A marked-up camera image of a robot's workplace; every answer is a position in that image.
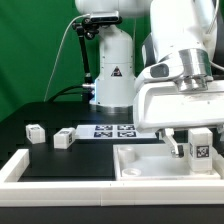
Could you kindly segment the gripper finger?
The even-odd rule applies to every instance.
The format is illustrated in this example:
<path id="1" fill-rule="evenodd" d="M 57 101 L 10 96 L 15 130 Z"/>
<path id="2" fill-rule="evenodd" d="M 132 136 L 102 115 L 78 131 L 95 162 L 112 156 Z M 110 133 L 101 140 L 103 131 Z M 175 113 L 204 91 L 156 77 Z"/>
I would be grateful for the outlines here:
<path id="1" fill-rule="evenodd" d="M 182 145 L 178 145 L 174 139 L 174 130 L 172 128 L 162 129 L 160 136 L 164 143 L 170 148 L 171 155 L 174 158 L 182 158 L 184 156 L 184 150 Z"/>

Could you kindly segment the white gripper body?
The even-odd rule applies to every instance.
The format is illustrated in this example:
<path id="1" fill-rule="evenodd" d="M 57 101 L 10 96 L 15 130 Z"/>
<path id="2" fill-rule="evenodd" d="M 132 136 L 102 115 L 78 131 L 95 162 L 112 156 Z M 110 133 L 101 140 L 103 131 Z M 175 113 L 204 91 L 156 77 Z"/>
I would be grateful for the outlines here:
<path id="1" fill-rule="evenodd" d="M 179 92 L 173 82 L 145 84 L 134 99 L 133 122 L 143 133 L 224 124 L 224 81 L 187 93 Z"/>

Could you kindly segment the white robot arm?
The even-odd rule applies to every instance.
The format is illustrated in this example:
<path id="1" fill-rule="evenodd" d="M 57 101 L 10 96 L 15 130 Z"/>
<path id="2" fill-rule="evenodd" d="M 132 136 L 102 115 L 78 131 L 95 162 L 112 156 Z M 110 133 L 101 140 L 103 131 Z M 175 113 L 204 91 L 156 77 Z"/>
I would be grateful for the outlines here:
<path id="1" fill-rule="evenodd" d="M 219 0 L 75 0 L 87 37 L 100 37 L 98 108 L 131 106 L 135 128 L 159 132 L 172 153 L 183 149 L 175 130 L 215 127 L 224 133 L 224 80 L 212 75 L 217 48 Z M 133 74 L 133 42 L 116 25 L 148 15 L 151 33 Z"/>

